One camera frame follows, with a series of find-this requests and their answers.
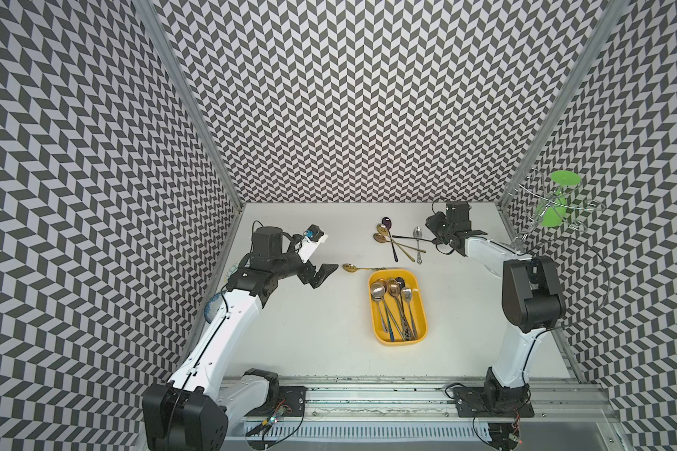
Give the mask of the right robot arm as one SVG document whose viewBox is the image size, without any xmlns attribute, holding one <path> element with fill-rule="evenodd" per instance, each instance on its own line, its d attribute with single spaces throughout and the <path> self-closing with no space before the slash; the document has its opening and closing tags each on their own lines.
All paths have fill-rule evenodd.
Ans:
<svg viewBox="0 0 677 451">
<path fill-rule="evenodd" d="M 487 370 L 481 399 L 487 411 L 505 413 L 530 403 L 535 352 L 564 317 L 566 304 L 553 259 L 534 257 L 474 229 L 470 210 L 466 201 L 449 202 L 425 225 L 434 244 L 449 246 L 500 278 L 501 307 L 509 325 L 498 360 Z"/>
</svg>

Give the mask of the yellow storage box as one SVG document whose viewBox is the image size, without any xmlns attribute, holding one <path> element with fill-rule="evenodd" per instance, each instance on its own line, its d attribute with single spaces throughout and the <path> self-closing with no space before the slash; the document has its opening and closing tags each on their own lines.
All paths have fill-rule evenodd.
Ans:
<svg viewBox="0 0 677 451">
<path fill-rule="evenodd" d="M 400 316 L 401 310 L 399 308 L 395 286 L 395 279 L 397 277 L 401 277 L 405 282 L 405 286 L 410 287 L 410 289 L 413 291 L 412 310 L 417 328 L 417 339 L 413 341 L 408 341 L 404 337 L 404 329 L 402 328 Z M 372 296 L 370 296 L 370 285 L 376 281 L 383 282 L 386 286 L 385 303 L 390 311 L 395 342 L 390 342 L 389 336 L 383 331 L 377 304 L 372 300 Z M 426 309 L 423 304 L 419 280 L 417 279 L 417 276 L 413 274 L 413 272 L 399 268 L 385 269 L 383 271 L 374 272 L 369 279 L 369 306 L 370 315 L 372 316 L 372 319 L 370 320 L 372 322 L 372 330 L 376 340 L 380 344 L 387 347 L 410 346 L 419 344 L 421 341 L 425 340 L 426 336 L 428 336 L 429 327 Z M 409 325 L 411 326 L 408 308 L 405 307 L 405 310 L 405 315 L 408 319 Z"/>
</svg>

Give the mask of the black spoon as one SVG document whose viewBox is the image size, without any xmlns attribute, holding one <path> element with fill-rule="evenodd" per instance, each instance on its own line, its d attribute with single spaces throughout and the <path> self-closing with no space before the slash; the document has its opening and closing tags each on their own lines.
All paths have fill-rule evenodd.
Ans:
<svg viewBox="0 0 677 451">
<path fill-rule="evenodd" d="M 401 310 L 400 316 L 401 316 L 401 321 L 402 321 L 402 328 L 404 329 L 404 337 L 408 341 L 413 341 L 414 340 L 414 334 L 412 331 L 411 326 L 408 323 L 408 319 L 405 315 L 405 305 L 404 305 L 404 297 L 402 297 L 402 289 L 405 287 L 405 282 L 401 277 L 397 277 L 395 279 L 395 286 L 396 286 L 396 291 L 397 291 L 397 299 L 399 303 L 399 308 Z"/>
</svg>

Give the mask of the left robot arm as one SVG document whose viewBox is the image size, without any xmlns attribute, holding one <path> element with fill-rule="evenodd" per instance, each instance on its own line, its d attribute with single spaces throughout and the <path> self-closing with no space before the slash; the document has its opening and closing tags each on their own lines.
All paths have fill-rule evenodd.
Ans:
<svg viewBox="0 0 677 451">
<path fill-rule="evenodd" d="M 222 383 L 242 335 L 280 280 L 295 276 L 317 289 L 337 270 L 335 264 L 315 266 L 310 261 L 325 240 L 317 225 L 293 235 L 279 227 L 253 231 L 249 252 L 214 295 L 218 312 L 208 330 L 165 383 L 154 383 L 144 392 L 144 436 L 137 449 L 218 450 L 250 413 L 264 416 L 255 430 L 265 433 L 293 411 L 280 398 L 275 372 L 251 368 L 233 386 L 223 388 Z"/>
</svg>

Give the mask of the silver spoon ornate handle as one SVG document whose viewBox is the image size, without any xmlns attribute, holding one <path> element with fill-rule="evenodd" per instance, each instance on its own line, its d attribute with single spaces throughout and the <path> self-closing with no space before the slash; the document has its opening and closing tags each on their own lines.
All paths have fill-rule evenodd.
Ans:
<svg viewBox="0 0 677 451">
<path fill-rule="evenodd" d="M 387 318 L 384 315 L 385 310 L 384 310 L 384 308 L 381 304 L 378 304 L 378 311 L 379 311 L 379 316 L 380 316 L 380 319 L 381 319 L 383 331 L 388 336 L 390 336 L 390 332 L 389 332 L 390 323 L 387 321 Z"/>
</svg>

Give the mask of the purple spoon long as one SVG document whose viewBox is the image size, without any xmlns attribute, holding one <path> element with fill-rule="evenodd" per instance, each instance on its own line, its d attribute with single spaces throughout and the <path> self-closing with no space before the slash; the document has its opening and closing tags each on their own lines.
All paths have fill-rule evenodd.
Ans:
<svg viewBox="0 0 677 451">
<path fill-rule="evenodd" d="M 385 235 L 387 238 L 389 238 L 389 242 L 391 244 L 391 249 L 392 249 L 394 261 L 399 262 L 399 258 L 398 258 L 397 251 L 396 251 L 396 248 L 395 248 L 395 245 L 394 245 L 394 242 L 393 242 L 393 238 L 391 237 L 391 234 L 390 234 L 391 225 L 392 225 L 392 223 L 391 223 L 391 220 L 390 220 L 389 217 L 385 216 L 385 217 L 382 218 L 382 221 L 381 221 L 382 234 Z"/>
</svg>

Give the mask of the chrome cup holder rack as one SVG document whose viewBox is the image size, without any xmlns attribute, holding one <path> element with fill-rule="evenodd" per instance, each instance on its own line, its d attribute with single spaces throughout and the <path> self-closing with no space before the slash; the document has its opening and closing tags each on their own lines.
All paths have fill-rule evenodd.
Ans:
<svg viewBox="0 0 677 451">
<path fill-rule="evenodd" d="M 508 201 L 512 202 L 519 195 L 526 195 L 530 201 L 528 223 L 518 229 L 511 245 L 516 251 L 530 253 L 530 237 L 538 229 L 584 229 L 583 221 L 594 213 L 603 212 L 606 205 L 603 201 L 590 197 L 579 198 L 583 186 L 582 177 L 570 170 L 556 170 L 541 182 L 549 182 L 545 191 L 539 188 L 530 189 L 526 182 L 519 182 L 508 189 Z"/>
</svg>

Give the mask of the aluminium rail frame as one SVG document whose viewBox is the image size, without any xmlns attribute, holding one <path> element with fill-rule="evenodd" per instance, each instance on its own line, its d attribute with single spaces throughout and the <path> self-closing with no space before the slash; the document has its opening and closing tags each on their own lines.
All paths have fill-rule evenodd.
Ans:
<svg viewBox="0 0 677 451">
<path fill-rule="evenodd" d="M 539 379 L 530 385 L 533 418 L 462 418 L 455 386 L 476 380 L 438 378 L 298 378 L 282 386 L 308 388 L 302 417 L 284 415 L 265 433 L 264 417 L 244 417 L 226 450 L 478 449 L 629 450 L 606 394 L 595 384 Z"/>
</svg>

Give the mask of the green plastic goblet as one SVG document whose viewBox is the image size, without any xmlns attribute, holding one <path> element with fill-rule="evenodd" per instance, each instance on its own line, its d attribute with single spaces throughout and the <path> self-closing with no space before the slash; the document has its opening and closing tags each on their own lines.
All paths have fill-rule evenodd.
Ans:
<svg viewBox="0 0 677 451">
<path fill-rule="evenodd" d="M 554 189 L 548 195 L 543 195 L 536 213 L 540 226 L 552 229 L 562 224 L 568 206 L 566 195 L 579 186 L 581 176 L 569 170 L 557 170 L 550 174 L 549 180 L 554 183 Z"/>
</svg>

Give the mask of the blue patterned bowl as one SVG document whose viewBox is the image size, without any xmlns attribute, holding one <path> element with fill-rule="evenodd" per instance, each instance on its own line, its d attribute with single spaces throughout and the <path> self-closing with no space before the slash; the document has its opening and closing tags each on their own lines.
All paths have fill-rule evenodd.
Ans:
<svg viewBox="0 0 677 451">
<path fill-rule="evenodd" d="M 208 324 L 212 323 L 214 318 L 218 315 L 218 312 L 221 310 L 222 306 L 223 295 L 221 292 L 218 292 L 205 304 L 205 308 L 203 310 L 205 322 Z"/>
</svg>

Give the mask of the rose gold spoon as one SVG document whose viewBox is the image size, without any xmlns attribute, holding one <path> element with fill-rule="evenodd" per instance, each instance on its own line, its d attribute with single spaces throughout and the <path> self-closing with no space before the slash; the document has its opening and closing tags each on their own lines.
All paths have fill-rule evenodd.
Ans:
<svg viewBox="0 0 677 451">
<path fill-rule="evenodd" d="M 417 248 L 415 248 L 415 247 L 407 246 L 407 245 L 403 245 L 403 244 L 398 244 L 398 242 L 394 242 L 393 240 L 389 240 L 389 238 L 387 238 L 384 235 L 381 235 L 378 232 L 374 233 L 374 235 L 372 235 L 372 237 L 376 242 L 380 242 L 380 244 L 388 244 L 390 242 L 391 244 L 395 244 L 396 246 L 399 246 L 402 249 L 411 249 L 413 251 L 417 251 Z"/>
</svg>

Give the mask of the ornate gold small spoon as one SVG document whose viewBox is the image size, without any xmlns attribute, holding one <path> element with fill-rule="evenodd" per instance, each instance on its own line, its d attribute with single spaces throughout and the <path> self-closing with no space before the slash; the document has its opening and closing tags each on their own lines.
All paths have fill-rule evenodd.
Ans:
<svg viewBox="0 0 677 451">
<path fill-rule="evenodd" d="M 346 272 L 358 272 L 358 271 L 383 271 L 384 267 L 357 267 L 351 263 L 343 263 L 342 269 Z"/>
</svg>

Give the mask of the silver spoon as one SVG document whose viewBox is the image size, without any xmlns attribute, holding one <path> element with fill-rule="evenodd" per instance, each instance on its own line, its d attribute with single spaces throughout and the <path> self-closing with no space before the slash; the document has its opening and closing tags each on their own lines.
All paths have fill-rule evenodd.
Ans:
<svg viewBox="0 0 677 451">
<path fill-rule="evenodd" d="M 405 306 L 408 308 L 410 324 L 411 324 L 411 333 L 413 340 L 417 339 L 417 328 L 413 316 L 412 310 L 412 300 L 413 300 L 413 291 L 410 287 L 403 287 L 401 290 L 402 298 L 404 299 Z"/>
<path fill-rule="evenodd" d="M 413 236 L 414 237 L 422 237 L 422 230 L 420 227 L 415 227 L 413 230 Z M 416 241 L 417 242 L 417 264 L 421 265 L 423 263 L 422 260 L 422 252 L 421 252 L 421 241 Z"/>
<path fill-rule="evenodd" d="M 372 300 L 377 304 L 379 316 L 381 318 L 383 327 L 389 334 L 389 341 L 394 342 L 395 336 L 393 334 L 393 328 L 391 325 L 391 321 L 389 319 L 389 314 L 387 314 L 386 310 L 385 294 L 386 294 L 386 286 L 383 282 L 376 281 L 373 282 L 372 285 L 370 285 L 370 296 L 372 296 Z"/>
</svg>

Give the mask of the silver spoon upright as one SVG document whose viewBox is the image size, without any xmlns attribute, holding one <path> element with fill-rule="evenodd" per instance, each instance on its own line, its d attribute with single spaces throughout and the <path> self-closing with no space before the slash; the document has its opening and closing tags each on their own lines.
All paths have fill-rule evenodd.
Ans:
<svg viewBox="0 0 677 451">
<path fill-rule="evenodd" d="M 414 237 L 422 237 L 422 230 L 420 227 L 415 227 L 413 230 L 413 236 Z M 417 264 L 421 265 L 423 263 L 422 260 L 422 252 L 421 252 L 421 241 L 416 241 L 417 242 Z"/>
</svg>

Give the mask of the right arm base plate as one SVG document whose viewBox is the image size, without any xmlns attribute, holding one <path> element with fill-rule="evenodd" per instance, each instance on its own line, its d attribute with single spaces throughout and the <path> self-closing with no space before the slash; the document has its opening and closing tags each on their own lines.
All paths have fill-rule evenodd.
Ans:
<svg viewBox="0 0 677 451">
<path fill-rule="evenodd" d="M 530 402 L 530 389 L 509 389 L 455 386 L 451 388 L 451 400 L 462 418 L 499 417 L 533 418 L 535 411 Z"/>
</svg>

